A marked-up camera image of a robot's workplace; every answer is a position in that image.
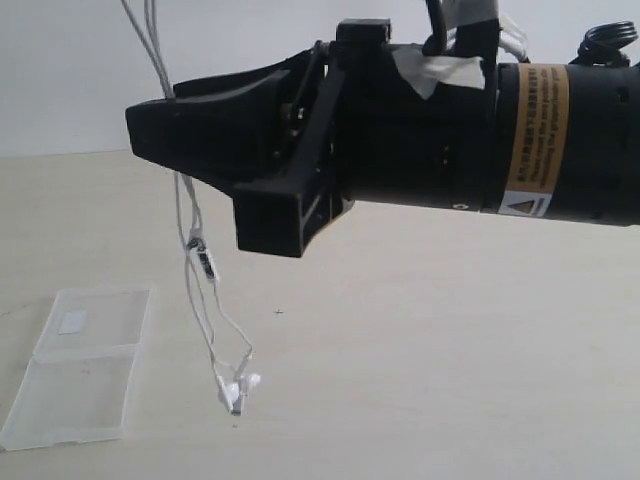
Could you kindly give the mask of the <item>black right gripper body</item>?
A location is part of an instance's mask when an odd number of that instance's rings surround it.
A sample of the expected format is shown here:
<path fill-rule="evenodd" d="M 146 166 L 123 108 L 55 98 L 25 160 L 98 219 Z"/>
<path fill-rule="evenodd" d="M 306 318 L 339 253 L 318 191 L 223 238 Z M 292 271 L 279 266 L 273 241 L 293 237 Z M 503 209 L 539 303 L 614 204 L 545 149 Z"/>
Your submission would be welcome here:
<path fill-rule="evenodd" d="M 387 19 L 338 24 L 312 104 L 290 113 L 280 167 L 236 188 L 239 249 L 299 258 L 357 201 L 481 205 L 473 149 L 494 117 L 498 20 L 436 20 L 421 44 L 390 36 Z"/>

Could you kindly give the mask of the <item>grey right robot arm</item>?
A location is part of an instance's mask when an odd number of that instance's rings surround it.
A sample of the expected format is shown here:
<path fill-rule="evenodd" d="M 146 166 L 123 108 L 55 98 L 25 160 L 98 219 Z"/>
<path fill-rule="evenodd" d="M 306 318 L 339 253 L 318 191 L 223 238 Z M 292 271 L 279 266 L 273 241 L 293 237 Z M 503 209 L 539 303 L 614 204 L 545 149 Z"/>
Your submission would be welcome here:
<path fill-rule="evenodd" d="M 297 258 L 357 201 L 635 226 L 639 69 L 593 29 L 568 64 L 498 63 L 499 24 L 460 27 L 442 58 L 475 87 L 426 90 L 421 45 L 346 19 L 284 61 L 175 85 L 127 108 L 135 156 L 233 203 L 248 252 Z"/>

